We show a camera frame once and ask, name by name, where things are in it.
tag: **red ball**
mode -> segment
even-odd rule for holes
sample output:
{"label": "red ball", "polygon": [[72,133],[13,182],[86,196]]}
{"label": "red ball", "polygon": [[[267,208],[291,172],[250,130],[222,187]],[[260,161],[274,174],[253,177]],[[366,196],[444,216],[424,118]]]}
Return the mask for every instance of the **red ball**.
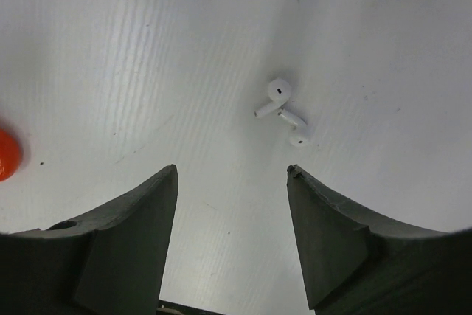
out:
{"label": "red ball", "polygon": [[0,181],[13,175],[21,163],[21,148],[16,140],[0,129]]}

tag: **earbud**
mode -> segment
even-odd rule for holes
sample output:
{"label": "earbud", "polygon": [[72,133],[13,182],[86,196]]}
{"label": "earbud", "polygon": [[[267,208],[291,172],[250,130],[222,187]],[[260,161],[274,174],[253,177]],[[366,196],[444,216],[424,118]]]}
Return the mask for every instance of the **earbud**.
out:
{"label": "earbud", "polygon": [[294,147],[304,147],[310,144],[308,136],[308,126],[304,120],[284,108],[279,108],[277,116],[294,126],[294,131],[290,135],[289,141]]}
{"label": "earbud", "polygon": [[268,84],[267,92],[272,101],[254,112],[257,118],[262,118],[281,108],[292,95],[292,87],[285,80],[277,78]]}

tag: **white surface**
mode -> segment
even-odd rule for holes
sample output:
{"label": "white surface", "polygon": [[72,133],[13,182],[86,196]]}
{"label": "white surface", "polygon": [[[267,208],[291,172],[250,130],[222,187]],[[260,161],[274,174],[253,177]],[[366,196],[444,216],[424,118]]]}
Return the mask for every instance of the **white surface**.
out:
{"label": "white surface", "polygon": [[[4,232],[176,163],[161,298],[286,315],[309,314],[289,164],[402,221],[472,224],[472,0],[0,0],[0,13],[0,115],[27,154],[0,184]],[[309,148],[254,118],[279,72]]]}

